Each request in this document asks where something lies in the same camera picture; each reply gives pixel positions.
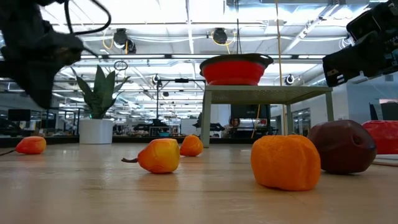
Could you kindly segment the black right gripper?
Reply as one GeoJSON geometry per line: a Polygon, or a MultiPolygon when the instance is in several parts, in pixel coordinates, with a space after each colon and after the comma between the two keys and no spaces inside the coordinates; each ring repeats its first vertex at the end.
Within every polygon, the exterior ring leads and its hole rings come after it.
{"type": "Polygon", "coordinates": [[[346,26],[354,40],[338,52],[323,57],[329,87],[363,74],[375,77],[398,71],[398,0],[377,4],[346,26]]]}

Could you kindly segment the toy orange fruit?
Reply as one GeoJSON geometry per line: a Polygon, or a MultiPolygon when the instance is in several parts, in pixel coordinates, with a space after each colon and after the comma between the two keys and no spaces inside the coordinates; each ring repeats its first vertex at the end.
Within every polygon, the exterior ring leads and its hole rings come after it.
{"type": "Polygon", "coordinates": [[[320,178],[320,155],[305,136],[263,136],[252,145],[251,168],[255,181],[265,187],[312,190],[320,178]]]}

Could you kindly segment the small orange-yellow toy pear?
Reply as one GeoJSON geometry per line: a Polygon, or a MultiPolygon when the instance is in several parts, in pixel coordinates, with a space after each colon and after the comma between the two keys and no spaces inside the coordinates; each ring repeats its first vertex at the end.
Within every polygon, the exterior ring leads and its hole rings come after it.
{"type": "Polygon", "coordinates": [[[122,158],[121,161],[138,163],[153,174],[168,174],[175,171],[180,164],[180,149],[176,139],[155,139],[135,159],[122,158]]]}
{"type": "Polygon", "coordinates": [[[195,157],[203,152],[203,143],[196,135],[186,136],[180,147],[181,156],[195,157]]]}
{"type": "Polygon", "coordinates": [[[23,138],[15,147],[15,149],[8,152],[0,153],[0,156],[5,156],[12,152],[28,155],[41,154],[46,150],[46,147],[47,142],[45,138],[41,136],[29,136],[23,138]]]}

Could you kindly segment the red-orange toy mango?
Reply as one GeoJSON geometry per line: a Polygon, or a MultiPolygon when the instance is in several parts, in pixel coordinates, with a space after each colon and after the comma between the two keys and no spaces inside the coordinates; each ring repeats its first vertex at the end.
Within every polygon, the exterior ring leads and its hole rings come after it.
{"type": "Polygon", "coordinates": [[[378,154],[398,154],[398,121],[372,120],[363,127],[374,139],[378,154]]]}

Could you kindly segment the white plant pot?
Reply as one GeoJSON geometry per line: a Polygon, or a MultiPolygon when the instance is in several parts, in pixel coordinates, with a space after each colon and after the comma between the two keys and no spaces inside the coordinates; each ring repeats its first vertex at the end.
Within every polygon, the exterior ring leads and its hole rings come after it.
{"type": "Polygon", "coordinates": [[[113,121],[110,119],[82,119],[79,125],[80,144],[111,144],[113,121]]]}

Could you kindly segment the red collapsible bowl grey rim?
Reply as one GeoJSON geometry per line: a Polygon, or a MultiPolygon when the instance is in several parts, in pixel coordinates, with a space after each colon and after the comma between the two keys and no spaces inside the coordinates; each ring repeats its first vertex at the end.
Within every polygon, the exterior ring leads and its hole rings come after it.
{"type": "Polygon", "coordinates": [[[229,54],[206,59],[200,64],[200,75],[209,85],[257,86],[265,69],[274,59],[264,54],[229,54]]]}

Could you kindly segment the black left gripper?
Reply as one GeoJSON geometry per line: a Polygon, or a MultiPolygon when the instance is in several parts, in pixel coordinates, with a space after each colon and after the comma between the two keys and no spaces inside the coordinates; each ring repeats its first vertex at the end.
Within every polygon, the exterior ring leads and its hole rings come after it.
{"type": "MultiPolygon", "coordinates": [[[[0,77],[13,78],[38,106],[50,109],[53,81],[62,66],[43,61],[44,51],[40,45],[47,30],[2,29],[1,32],[5,46],[0,48],[4,57],[0,61],[0,77]]],[[[49,44],[53,47],[52,55],[64,64],[79,61],[83,51],[98,56],[73,34],[53,31],[48,35],[49,44]]]]}

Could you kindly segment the person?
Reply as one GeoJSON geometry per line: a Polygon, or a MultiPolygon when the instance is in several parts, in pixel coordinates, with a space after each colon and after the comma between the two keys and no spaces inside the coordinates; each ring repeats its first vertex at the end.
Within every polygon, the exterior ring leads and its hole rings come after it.
{"type": "Polygon", "coordinates": [[[239,118],[229,118],[229,123],[224,125],[221,133],[222,138],[232,138],[234,132],[239,128],[241,120],[239,118]]]}

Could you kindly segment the black partition panel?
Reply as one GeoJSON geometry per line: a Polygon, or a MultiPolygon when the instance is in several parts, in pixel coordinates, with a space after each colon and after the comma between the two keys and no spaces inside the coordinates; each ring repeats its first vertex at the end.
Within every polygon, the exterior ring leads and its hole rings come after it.
{"type": "Polygon", "coordinates": [[[371,120],[398,121],[398,103],[370,104],[371,120]]]}

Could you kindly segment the green perforated metal shelf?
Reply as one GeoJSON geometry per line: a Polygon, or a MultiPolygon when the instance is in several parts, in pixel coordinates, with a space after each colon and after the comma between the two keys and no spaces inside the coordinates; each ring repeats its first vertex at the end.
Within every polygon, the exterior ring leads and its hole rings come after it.
{"type": "Polygon", "coordinates": [[[203,93],[201,116],[201,141],[210,146],[210,121],[212,104],[282,105],[284,134],[293,133],[291,105],[320,95],[326,97],[328,121],[334,120],[333,89],[325,86],[247,86],[207,85],[203,93]]]}

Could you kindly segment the black monitor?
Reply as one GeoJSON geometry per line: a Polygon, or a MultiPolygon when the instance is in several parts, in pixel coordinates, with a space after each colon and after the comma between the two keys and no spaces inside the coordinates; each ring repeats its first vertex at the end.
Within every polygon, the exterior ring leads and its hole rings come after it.
{"type": "Polygon", "coordinates": [[[270,105],[231,105],[231,117],[242,119],[265,119],[269,117],[270,105]]]}
{"type": "Polygon", "coordinates": [[[8,109],[7,118],[10,121],[30,121],[31,110],[26,109],[8,109]]]}

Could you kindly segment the green snake plant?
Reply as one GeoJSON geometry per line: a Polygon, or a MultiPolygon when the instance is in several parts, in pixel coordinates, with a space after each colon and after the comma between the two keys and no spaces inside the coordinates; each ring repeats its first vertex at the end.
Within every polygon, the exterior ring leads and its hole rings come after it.
{"type": "Polygon", "coordinates": [[[71,70],[76,75],[77,84],[82,91],[91,119],[103,119],[105,117],[106,112],[115,104],[117,97],[120,95],[118,91],[130,79],[130,77],[124,77],[121,83],[116,85],[116,72],[112,71],[105,75],[102,68],[98,65],[96,67],[94,87],[91,89],[89,84],[82,77],[79,77],[73,68],[71,70]]]}

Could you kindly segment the dark red toy fruit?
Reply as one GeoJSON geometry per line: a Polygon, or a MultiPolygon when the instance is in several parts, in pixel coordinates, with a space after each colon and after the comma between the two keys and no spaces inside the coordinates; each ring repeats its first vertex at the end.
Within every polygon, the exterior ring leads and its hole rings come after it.
{"type": "Polygon", "coordinates": [[[307,137],[320,155],[321,169],[332,174],[364,172],[377,155],[370,133],[352,120],[317,124],[307,137]]]}

